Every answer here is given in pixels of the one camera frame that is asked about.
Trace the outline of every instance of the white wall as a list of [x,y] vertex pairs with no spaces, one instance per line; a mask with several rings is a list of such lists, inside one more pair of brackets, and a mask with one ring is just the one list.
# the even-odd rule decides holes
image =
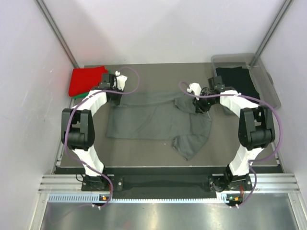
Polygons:
[[26,229],[53,163],[72,66],[33,0],[0,1],[0,229]]
[[295,0],[261,59],[271,74],[282,107],[281,155],[295,173],[307,203],[307,1]]
[[256,52],[283,0],[45,0],[81,65]]

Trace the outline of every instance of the cable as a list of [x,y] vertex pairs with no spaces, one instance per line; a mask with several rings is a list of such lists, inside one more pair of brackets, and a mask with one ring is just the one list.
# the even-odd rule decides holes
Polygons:
[[[138,78],[138,84],[137,84],[137,87],[136,87],[134,90],[132,90],[132,91],[130,91],[130,92],[117,92],[117,91],[112,91],[112,90],[101,90],[101,91],[98,91],[98,92],[93,93],[92,96],[95,96],[95,95],[97,95],[97,94],[99,94],[99,93],[102,93],[102,92],[109,92],[109,93],[122,94],[122,95],[131,94],[131,93],[136,92],[137,89],[139,88],[140,82],[141,82],[141,79],[140,79],[140,76],[139,76],[138,72],[137,72],[135,69],[133,69],[133,68],[131,68],[131,67],[128,67],[128,66],[121,67],[121,68],[119,69],[119,71],[121,71],[122,69],[130,69],[130,70],[132,70],[132,71],[136,74],[136,76],[137,76],[137,78]],[[109,198],[106,200],[106,202],[101,206],[101,208],[103,208],[103,207],[106,207],[106,206],[108,205],[109,201],[110,201],[111,198],[112,198],[112,194],[113,194],[113,184],[112,184],[112,181],[111,181],[106,175],[102,174],[101,172],[99,172],[99,171],[97,171],[96,169],[92,168],[91,166],[87,165],[84,161],[82,161],[82,160],[80,160],[79,158],[76,158],[76,157],[72,156],[71,154],[69,154],[69,152],[68,152],[68,145],[67,145],[67,142],[68,142],[68,134],[69,134],[69,130],[70,130],[70,127],[71,127],[72,118],[73,118],[74,114],[76,113],[77,109],[78,109],[83,103],[85,103],[88,99],[89,99],[89,98],[83,99],[79,104],[77,104],[77,105],[74,107],[73,111],[71,112],[71,115],[70,115],[69,120],[68,120],[68,123],[67,123],[66,134],[65,134],[65,137],[64,137],[64,152],[65,152],[70,158],[72,158],[72,159],[74,159],[74,160],[76,160],[76,161],[79,161],[84,167],[89,168],[89,169],[92,170],[93,172],[95,172],[95,173],[97,173],[98,175],[104,177],[104,178],[109,182],[109,185],[110,185],[110,196],[109,196]],[[57,220],[57,221],[55,221],[55,222],[52,222],[52,221],[51,221],[51,219],[50,219],[50,212],[48,212],[48,210],[47,210],[48,221],[49,221],[50,224],[57,224],[57,223],[59,223],[60,221],[62,221],[65,217],[67,217],[71,212],[74,212],[74,211],[78,210],[79,208],[82,208],[82,207],[85,207],[85,206],[92,206],[92,204],[82,204],[82,205],[80,205],[80,206],[78,206],[78,207],[72,209],[71,211],[69,211],[68,213],[66,213],[63,217],[61,217],[59,220]]]
[[76,174],[76,180],[83,183],[83,181],[80,181],[77,176],[78,176],[78,174]]
[[278,143],[276,145],[276,148],[274,149],[273,153],[265,158],[262,158],[262,159],[258,159],[258,160],[249,160],[248,161],[248,164],[249,164],[249,169],[251,170],[251,172],[255,175],[255,182],[254,182],[254,186],[253,188],[251,189],[249,195],[246,197],[246,199],[239,205],[239,206],[242,206],[243,204],[245,204],[251,197],[251,195],[253,194],[253,192],[255,191],[255,188],[257,186],[257,174],[255,172],[255,170],[252,168],[251,164],[253,162],[264,162],[264,161],[267,161],[269,159],[271,159],[272,157],[275,156],[275,154],[278,152],[278,150],[280,149],[280,146],[282,144],[282,140],[283,140],[283,126],[282,126],[282,122],[280,120],[280,117],[278,116],[276,110],[268,103],[266,103],[265,101],[263,100],[260,100],[260,99],[257,99],[257,98],[253,98],[253,97],[250,97],[250,96],[245,96],[245,95],[237,95],[237,94],[216,94],[216,95],[207,95],[207,96],[195,96],[193,94],[190,94],[188,93],[186,90],[184,90],[182,88],[182,84],[187,84],[185,81],[181,81],[179,82],[179,88],[181,89],[182,92],[184,92],[186,95],[190,96],[190,97],[198,97],[198,98],[213,98],[213,97],[224,97],[224,96],[237,96],[237,97],[242,97],[242,98],[245,98],[245,99],[249,99],[249,100],[252,100],[252,101],[255,101],[255,102],[258,102],[258,103],[261,103],[265,106],[267,106],[271,111],[272,113],[274,114],[276,120],[277,120],[277,124],[278,124],[278,128],[279,128],[279,138],[278,138]]

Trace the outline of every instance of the clear plastic bin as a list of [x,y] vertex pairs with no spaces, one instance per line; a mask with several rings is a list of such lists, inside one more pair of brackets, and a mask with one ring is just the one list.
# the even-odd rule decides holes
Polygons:
[[[216,68],[235,68],[242,67],[249,69],[251,80],[255,86],[255,89],[260,95],[260,98],[269,103],[273,108],[279,109],[281,107],[280,100],[274,88],[274,83],[271,76],[266,71],[261,59],[255,63],[253,68],[248,65],[252,61],[254,54],[228,54],[228,55],[215,55],[211,58],[214,74],[216,74]],[[228,109],[225,109],[226,114],[233,114]]]

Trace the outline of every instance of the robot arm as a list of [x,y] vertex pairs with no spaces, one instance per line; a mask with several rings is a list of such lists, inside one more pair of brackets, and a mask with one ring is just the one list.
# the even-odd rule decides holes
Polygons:
[[[101,90],[123,92],[126,80],[127,77],[121,75],[119,72],[116,72],[115,75],[103,74],[102,81],[100,82],[99,86],[91,90],[88,96],[83,99],[85,102],[78,107],[72,118],[70,132],[68,134],[68,148],[76,153],[80,160],[98,172],[103,172],[104,165],[99,160],[94,148],[95,131],[93,116],[97,110],[108,101],[113,101],[118,104],[120,102],[121,95],[106,92],[96,93]],[[62,111],[62,143],[64,143],[68,120],[74,108],[75,106]],[[86,175],[99,176],[85,165],[84,167]]]
[[[196,96],[193,103],[197,113],[207,112],[212,105],[221,104],[239,117],[240,146],[235,158],[224,172],[225,186],[236,188],[247,180],[250,161],[254,160],[269,143],[275,140],[272,112],[266,106],[238,97],[239,93],[236,90],[223,85],[221,77],[209,79],[209,85],[210,89],[207,88],[207,91],[204,91],[199,84],[192,83],[189,85],[188,92]],[[220,96],[197,97],[216,94]]]

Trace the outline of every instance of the work surface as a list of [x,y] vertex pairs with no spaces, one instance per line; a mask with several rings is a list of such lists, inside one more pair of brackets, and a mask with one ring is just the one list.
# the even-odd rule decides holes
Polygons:
[[[113,73],[121,67],[122,65],[106,66]],[[142,64],[130,67],[140,75],[140,92],[178,92],[180,81],[198,82],[201,87],[205,87],[208,86],[208,78],[213,77],[211,63]],[[128,77],[125,92],[132,91],[137,85],[134,72],[123,69],[121,73]],[[171,147],[171,141],[106,138],[109,109],[110,105],[107,103],[94,115],[94,146],[105,166],[224,166],[233,160],[239,147],[239,119],[235,115],[225,115],[220,105],[210,109],[213,123],[207,143],[189,161]],[[268,146],[258,158],[266,157],[272,151],[272,147]],[[275,166],[277,163],[275,159],[271,159],[255,165]],[[61,167],[72,166],[81,164],[64,154]]]
[[[80,204],[49,203],[53,222]],[[287,194],[256,194],[240,209],[225,204],[109,204],[82,207],[42,230],[298,230]]]

